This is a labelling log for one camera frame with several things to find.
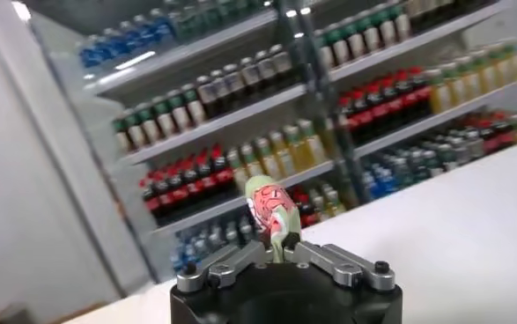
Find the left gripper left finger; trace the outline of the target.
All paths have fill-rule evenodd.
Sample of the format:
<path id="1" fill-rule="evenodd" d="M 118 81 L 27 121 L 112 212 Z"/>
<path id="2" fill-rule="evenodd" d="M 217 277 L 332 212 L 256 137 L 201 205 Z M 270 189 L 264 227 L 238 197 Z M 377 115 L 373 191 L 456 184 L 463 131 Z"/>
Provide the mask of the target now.
<path id="1" fill-rule="evenodd" d="M 274 251 L 260 240 L 252 239 L 244 247 L 229 244 L 198 264 L 187 264 L 176 277 L 176 290 L 180 293 L 220 291 L 236 284 L 249 267 L 265 269 L 270 264 L 275 264 Z"/>

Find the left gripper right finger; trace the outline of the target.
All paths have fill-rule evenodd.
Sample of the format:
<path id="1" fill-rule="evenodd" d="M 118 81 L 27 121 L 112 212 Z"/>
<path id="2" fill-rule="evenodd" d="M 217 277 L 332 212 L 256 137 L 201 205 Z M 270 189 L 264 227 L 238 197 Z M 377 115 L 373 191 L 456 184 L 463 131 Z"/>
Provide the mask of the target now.
<path id="1" fill-rule="evenodd" d="M 386 261 L 370 262 L 333 244 L 318 246 L 291 232 L 282 241 L 284 259 L 310 263 L 332 277 L 335 284 L 355 289 L 366 284 L 376 291 L 395 288 L 395 272 Z"/>

